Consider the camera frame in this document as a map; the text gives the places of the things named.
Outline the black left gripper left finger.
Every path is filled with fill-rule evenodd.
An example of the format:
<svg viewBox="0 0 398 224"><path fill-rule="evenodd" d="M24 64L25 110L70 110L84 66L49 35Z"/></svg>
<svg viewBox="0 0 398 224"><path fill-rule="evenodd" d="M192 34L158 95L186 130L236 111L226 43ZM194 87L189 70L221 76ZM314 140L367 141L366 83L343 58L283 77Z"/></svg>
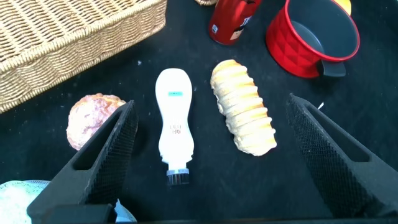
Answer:
<svg viewBox="0 0 398 224"><path fill-rule="evenodd" d="M27 207L32 223L111 223L134 149L135 102L120 106Z"/></svg>

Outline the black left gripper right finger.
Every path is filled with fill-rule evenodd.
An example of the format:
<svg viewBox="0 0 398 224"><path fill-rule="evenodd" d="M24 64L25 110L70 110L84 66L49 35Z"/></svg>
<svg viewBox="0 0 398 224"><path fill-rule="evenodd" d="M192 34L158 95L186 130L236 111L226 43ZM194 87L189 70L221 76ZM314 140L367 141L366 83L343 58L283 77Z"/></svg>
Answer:
<svg viewBox="0 0 398 224"><path fill-rule="evenodd" d="M396 217L397 171L309 101L293 94L288 124L312 179L335 217Z"/></svg>

